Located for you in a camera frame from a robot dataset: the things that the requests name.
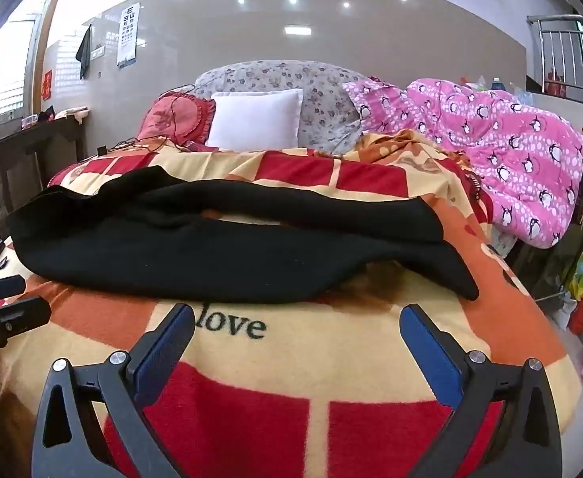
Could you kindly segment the black knit pants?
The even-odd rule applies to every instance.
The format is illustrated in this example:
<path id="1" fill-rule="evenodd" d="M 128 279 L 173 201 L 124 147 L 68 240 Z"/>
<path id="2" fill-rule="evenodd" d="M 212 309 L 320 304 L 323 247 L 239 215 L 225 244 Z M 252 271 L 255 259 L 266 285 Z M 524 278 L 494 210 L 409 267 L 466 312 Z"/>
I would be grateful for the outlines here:
<path id="1" fill-rule="evenodd" d="M 360 202 L 234 180 L 133 170 L 93 195 L 45 189 L 8 217 L 20 262 L 49 280 L 155 298 L 309 300 L 372 262 L 395 262 L 464 299 L 468 266 L 425 201 Z"/>

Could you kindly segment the dark wooden desk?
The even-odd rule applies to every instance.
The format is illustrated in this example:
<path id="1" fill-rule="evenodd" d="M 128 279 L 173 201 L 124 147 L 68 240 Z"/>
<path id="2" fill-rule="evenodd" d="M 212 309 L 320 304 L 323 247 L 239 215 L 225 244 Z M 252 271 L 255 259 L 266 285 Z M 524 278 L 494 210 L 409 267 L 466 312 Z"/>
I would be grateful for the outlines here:
<path id="1" fill-rule="evenodd" d="M 8 172 L 22 158 L 31 155 L 35 158 L 35 176 L 39 187 L 44 189 L 49 184 L 53 174 L 46 167 L 45 151 L 56 138 L 62 138 L 74 147 L 74 161 L 81 162 L 86 157 L 85 128 L 75 117 L 65 117 L 58 120 L 39 122 L 28 129 L 21 129 L 0 138 L 0 182 L 3 205 L 10 214 L 15 210 L 15 202 L 10 187 Z"/>

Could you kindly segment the orange red love blanket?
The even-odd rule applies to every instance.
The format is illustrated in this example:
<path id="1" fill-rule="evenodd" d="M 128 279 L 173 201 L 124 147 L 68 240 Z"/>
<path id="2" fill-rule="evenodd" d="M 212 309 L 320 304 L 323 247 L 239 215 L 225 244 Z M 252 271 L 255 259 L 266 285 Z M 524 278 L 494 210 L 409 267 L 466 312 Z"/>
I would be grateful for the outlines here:
<path id="1" fill-rule="evenodd" d="M 404 477 L 451 415 L 399 332 L 416 303 L 464 349 L 496 364 L 539 359 L 560 427 L 581 383 L 563 343 L 486 231 L 493 206 L 449 153 L 413 131 L 368 134 L 349 153 L 311 149 L 157 152 L 127 148 L 70 169 L 53 186 L 84 195 L 150 166 L 185 181 L 234 180 L 360 202 L 421 199 L 468 266 L 479 295 L 455 292 L 395 262 L 372 262 L 314 298 L 223 303 L 116 294 L 49 280 L 18 259 L 5 275 L 50 303 L 50 321 L 0 350 L 0 470 L 31 473 L 35 417 L 53 362 L 82 366 L 129 351 L 177 303 L 194 335 L 145 417 L 190 477 Z"/>

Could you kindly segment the pink penguin quilt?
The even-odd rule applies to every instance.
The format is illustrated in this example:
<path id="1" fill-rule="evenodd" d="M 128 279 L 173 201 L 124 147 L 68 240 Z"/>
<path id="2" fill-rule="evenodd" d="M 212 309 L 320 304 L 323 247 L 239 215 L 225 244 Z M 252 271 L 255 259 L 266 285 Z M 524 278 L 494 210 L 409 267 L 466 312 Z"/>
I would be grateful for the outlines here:
<path id="1" fill-rule="evenodd" d="M 583 176 L 583 134 L 566 119 L 506 91 L 440 79 L 407 88 L 360 79 L 342 88 L 366 131 L 408 128 L 463 154 L 490 196 L 500 231 L 537 248 L 563 238 Z"/>

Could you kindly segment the red ruffled cushion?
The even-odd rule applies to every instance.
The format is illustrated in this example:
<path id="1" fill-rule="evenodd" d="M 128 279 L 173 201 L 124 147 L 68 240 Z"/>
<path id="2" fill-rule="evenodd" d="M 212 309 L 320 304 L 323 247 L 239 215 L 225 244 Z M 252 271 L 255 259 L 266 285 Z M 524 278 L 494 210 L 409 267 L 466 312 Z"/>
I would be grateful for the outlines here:
<path id="1" fill-rule="evenodd" d="M 160 96 L 141 121 L 139 140 L 166 137 L 185 147 L 188 143 L 204 145 L 211 129 L 216 102 L 188 93 L 170 91 Z"/>

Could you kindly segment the white square pillow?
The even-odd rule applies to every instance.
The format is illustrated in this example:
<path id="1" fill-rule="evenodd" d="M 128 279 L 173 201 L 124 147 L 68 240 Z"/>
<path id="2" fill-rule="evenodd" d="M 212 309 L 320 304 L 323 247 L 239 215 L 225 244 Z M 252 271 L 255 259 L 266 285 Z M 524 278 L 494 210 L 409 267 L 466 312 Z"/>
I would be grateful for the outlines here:
<path id="1" fill-rule="evenodd" d="M 231 151 L 298 147 L 303 91 L 217 92 L 205 145 Z"/>

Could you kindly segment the metal stair railing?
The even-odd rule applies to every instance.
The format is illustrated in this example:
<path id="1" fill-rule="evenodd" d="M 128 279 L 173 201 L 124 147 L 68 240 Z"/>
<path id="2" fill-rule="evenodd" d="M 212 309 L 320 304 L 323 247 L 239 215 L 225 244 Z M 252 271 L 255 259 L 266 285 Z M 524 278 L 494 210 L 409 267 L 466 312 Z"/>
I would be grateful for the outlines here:
<path id="1" fill-rule="evenodd" d="M 583 16 L 528 15 L 537 44 L 537 82 L 544 94 L 583 99 Z"/>

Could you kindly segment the dark cloth hanging on wall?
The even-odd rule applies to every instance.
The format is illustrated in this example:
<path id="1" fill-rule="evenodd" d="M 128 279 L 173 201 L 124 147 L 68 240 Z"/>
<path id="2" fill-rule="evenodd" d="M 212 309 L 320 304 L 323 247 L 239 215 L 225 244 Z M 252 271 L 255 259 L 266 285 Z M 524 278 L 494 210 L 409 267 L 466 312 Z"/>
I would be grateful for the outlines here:
<path id="1" fill-rule="evenodd" d="M 86 78 L 88 70 L 90 70 L 91 65 L 91 53 L 92 53 L 92 26 L 88 25 L 84 32 L 84 36 L 81 43 L 76 51 L 76 61 L 80 63 L 80 73 L 79 79 L 83 80 Z"/>

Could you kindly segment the eye chart wall poster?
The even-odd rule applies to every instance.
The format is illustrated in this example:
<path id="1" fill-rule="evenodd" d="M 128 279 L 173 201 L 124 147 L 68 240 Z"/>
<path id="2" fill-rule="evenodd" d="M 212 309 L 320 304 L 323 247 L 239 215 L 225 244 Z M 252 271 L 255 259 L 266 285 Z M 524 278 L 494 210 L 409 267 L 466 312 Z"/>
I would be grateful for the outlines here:
<path id="1" fill-rule="evenodd" d="M 117 38 L 117 66 L 119 68 L 128 66 L 136 60 L 139 12 L 139 2 L 121 12 L 119 38 Z"/>

